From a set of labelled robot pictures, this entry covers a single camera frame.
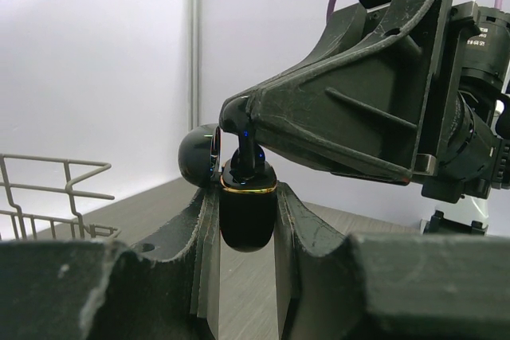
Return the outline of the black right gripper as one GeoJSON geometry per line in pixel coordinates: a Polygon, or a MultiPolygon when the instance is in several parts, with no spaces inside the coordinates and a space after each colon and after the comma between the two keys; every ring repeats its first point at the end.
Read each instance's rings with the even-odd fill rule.
{"type": "Polygon", "coordinates": [[[504,80],[509,69],[509,15],[495,0],[478,10],[480,32],[465,43],[458,90],[449,118],[447,147],[437,175],[425,178],[422,196],[458,201],[488,198],[509,187],[509,112],[494,116],[497,103],[509,105],[504,80]]]}

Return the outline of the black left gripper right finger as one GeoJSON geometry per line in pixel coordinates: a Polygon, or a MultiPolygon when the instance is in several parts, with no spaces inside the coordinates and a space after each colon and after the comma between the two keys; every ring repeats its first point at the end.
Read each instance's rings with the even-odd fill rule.
{"type": "Polygon", "coordinates": [[[282,339],[506,339],[509,241],[343,235],[285,183],[274,231],[282,339]]]}

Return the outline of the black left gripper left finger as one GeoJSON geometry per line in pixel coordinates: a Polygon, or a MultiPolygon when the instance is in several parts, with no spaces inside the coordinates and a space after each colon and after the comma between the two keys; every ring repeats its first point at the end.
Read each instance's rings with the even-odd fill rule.
{"type": "Polygon", "coordinates": [[[210,187],[133,246],[2,243],[2,338],[215,339],[218,210],[219,191],[210,187]]]}

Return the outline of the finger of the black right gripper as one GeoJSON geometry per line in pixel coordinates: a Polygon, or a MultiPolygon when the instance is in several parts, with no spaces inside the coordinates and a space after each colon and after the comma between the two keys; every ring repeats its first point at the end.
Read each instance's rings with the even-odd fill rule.
{"type": "Polygon", "coordinates": [[[231,102],[250,96],[260,87],[270,85],[278,80],[286,80],[298,70],[325,61],[357,45],[380,23],[381,19],[386,15],[389,6],[385,5],[369,11],[360,3],[356,3],[334,11],[328,19],[315,47],[302,61],[224,101],[222,105],[222,124],[229,124],[227,122],[227,106],[231,102]]]}
{"type": "Polygon", "coordinates": [[[391,0],[347,51],[253,92],[255,139],[344,177],[407,184],[424,144],[426,104],[440,71],[452,0],[391,0]]]}

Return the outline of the black earbud charging case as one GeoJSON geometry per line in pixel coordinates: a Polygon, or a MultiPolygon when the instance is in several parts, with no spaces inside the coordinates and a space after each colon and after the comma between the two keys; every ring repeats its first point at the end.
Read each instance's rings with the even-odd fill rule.
{"type": "Polygon", "coordinates": [[[265,160],[264,169],[247,182],[233,177],[229,159],[220,164],[221,129],[217,124],[196,127],[178,149],[183,178],[199,188],[219,191],[219,228],[226,244],[239,252],[255,252],[272,237],[277,215],[277,176],[265,160]]]}

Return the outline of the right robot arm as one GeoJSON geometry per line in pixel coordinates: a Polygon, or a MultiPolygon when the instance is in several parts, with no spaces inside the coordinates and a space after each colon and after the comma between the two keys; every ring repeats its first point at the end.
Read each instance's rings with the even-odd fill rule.
{"type": "Polygon", "coordinates": [[[312,52],[225,101],[239,139],[330,174],[405,186],[438,205],[429,223],[484,233],[491,189],[509,186],[509,16],[475,2],[386,0],[335,12],[312,52]]]}

